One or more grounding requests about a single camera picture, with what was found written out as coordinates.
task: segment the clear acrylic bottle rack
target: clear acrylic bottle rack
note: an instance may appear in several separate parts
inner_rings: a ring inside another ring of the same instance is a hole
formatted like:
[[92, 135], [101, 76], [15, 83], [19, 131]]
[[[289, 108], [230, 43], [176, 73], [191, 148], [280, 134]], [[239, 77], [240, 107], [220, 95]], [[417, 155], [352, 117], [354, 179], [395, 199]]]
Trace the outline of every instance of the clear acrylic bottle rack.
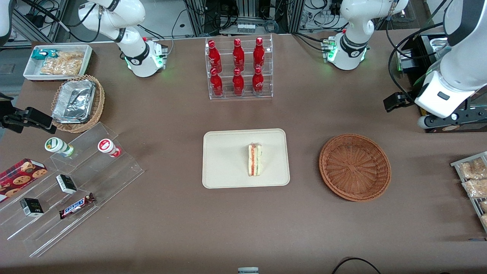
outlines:
[[[252, 77], [254, 76], [254, 49], [255, 39], [261, 37], [263, 39], [263, 46], [265, 50], [264, 54], [264, 66], [262, 67], [262, 76], [264, 76], [263, 94], [255, 96], [252, 88]], [[249, 35], [234, 37], [239, 38], [242, 42], [242, 49], [245, 53], [245, 69], [242, 72], [243, 80], [245, 82], [244, 94], [242, 97], [237, 97], [233, 93], [233, 40], [227, 40], [226, 37], [210, 37], [206, 39], [205, 43], [205, 58], [206, 58], [206, 76], [208, 78], [208, 91], [210, 99], [243, 99], [243, 98], [269, 98], [274, 95], [273, 91], [273, 45], [271, 35]], [[210, 69], [209, 62], [209, 47], [208, 41], [215, 41], [216, 48], [220, 52], [222, 60], [222, 72], [219, 74], [223, 83], [223, 96], [216, 97], [211, 89], [210, 83]]]
[[[8, 240], [23, 241], [30, 257], [38, 257], [139, 177], [144, 170], [123, 150], [116, 137], [117, 134], [99, 122], [70, 142], [75, 149], [73, 155], [63, 158], [53, 154], [46, 162], [55, 168], [46, 178], [0, 209], [0, 234]], [[122, 149], [119, 157], [112, 158], [98, 151], [98, 142], [104, 138], [111, 139]], [[74, 194], [61, 191], [56, 181], [59, 174], [73, 179], [77, 188]], [[60, 219], [59, 211], [89, 193], [95, 197], [93, 203]], [[24, 197], [38, 199], [44, 214], [25, 216], [19, 203]]]

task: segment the sandwich half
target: sandwich half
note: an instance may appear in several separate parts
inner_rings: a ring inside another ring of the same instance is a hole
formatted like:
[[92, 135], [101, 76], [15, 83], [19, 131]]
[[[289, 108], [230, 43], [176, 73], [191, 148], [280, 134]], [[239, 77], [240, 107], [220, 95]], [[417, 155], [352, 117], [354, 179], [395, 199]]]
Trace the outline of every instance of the sandwich half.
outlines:
[[248, 146], [248, 175], [259, 176], [262, 171], [262, 146], [251, 143]]

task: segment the bottle cap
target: bottle cap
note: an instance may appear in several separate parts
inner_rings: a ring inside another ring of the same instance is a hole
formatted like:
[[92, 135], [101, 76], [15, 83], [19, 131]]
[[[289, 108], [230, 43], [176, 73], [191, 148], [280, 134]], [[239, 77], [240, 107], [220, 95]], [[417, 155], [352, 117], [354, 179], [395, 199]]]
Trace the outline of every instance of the bottle cap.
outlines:
[[114, 144], [110, 139], [103, 139], [98, 143], [98, 150], [103, 153], [109, 153], [114, 149]]
[[47, 139], [46, 143], [44, 144], [44, 148], [47, 151], [53, 153], [56, 153], [59, 150], [61, 150], [63, 146], [64, 146], [64, 142], [57, 137], [51, 137]]

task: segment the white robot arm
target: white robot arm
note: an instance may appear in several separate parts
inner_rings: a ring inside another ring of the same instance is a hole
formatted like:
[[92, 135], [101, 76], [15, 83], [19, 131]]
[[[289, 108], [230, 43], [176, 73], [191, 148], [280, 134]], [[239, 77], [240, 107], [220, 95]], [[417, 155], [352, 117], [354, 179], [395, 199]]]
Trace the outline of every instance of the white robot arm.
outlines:
[[343, 0], [340, 14], [349, 22], [345, 33], [328, 38], [327, 61], [342, 70], [355, 69], [363, 60], [367, 43], [374, 33], [371, 19], [399, 13], [408, 0]]
[[15, 0], [0, 0], [0, 47], [5, 45], [10, 37], [15, 4]]
[[83, 25], [112, 39], [125, 55], [133, 73], [148, 77], [166, 65], [167, 48], [153, 41], [145, 41], [133, 27], [146, 16], [139, 0], [92, 0], [78, 9]]
[[486, 11], [487, 0], [453, 0], [447, 7], [443, 24], [452, 49], [430, 67], [414, 101], [431, 114], [440, 118], [452, 115], [487, 85]]

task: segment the red lid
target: red lid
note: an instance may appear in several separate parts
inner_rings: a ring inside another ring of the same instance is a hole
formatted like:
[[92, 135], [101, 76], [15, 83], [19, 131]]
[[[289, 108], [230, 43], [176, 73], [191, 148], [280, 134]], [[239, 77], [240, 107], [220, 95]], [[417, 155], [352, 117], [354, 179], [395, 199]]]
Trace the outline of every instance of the red lid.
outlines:
[[107, 150], [109, 150], [111, 145], [112, 145], [112, 140], [103, 139], [98, 143], [98, 149], [102, 152], [106, 152]]

